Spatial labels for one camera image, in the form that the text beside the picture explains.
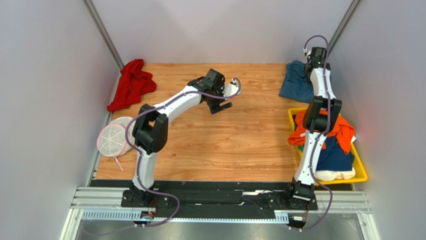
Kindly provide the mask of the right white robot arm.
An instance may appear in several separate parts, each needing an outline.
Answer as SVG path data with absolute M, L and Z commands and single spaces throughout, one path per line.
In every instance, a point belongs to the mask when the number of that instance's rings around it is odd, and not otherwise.
M 308 82 L 313 87 L 313 99 L 302 120 L 305 140 L 299 167 L 294 175 L 287 195 L 286 204 L 291 209 L 308 206 L 315 198 L 315 172 L 327 135 L 333 130 L 342 108 L 342 101 L 336 99 L 331 84 L 331 67 L 328 50 L 313 47 L 305 51 Z

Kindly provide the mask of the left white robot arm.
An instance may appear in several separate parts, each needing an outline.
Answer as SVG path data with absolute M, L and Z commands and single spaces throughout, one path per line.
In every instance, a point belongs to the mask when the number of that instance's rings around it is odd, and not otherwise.
M 232 107 L 229 101 L 242 91 L 241 81 L 226 83 L 223 74 L 210 69 L 206 76 L 191 80 L 176 95 L 156 105 L 144 104 L 125 129 L 126 142 L 136 150 L 132 185 L 122 195 L 122 207 L 148 207 L 154 197 L 155 165 L 168 140 L 169 125 L 185 111 L 205 102 L 211 114 Z

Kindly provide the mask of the teal blue t shirt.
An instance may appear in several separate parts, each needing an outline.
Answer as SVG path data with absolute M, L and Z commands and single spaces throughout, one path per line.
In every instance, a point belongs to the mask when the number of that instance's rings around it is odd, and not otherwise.
M 302 103 L 312 102 L 314 89 L 313 85 L 308 83 L 303 62 L 293 60 L 286 65 L 285 77 L 278 95 Z

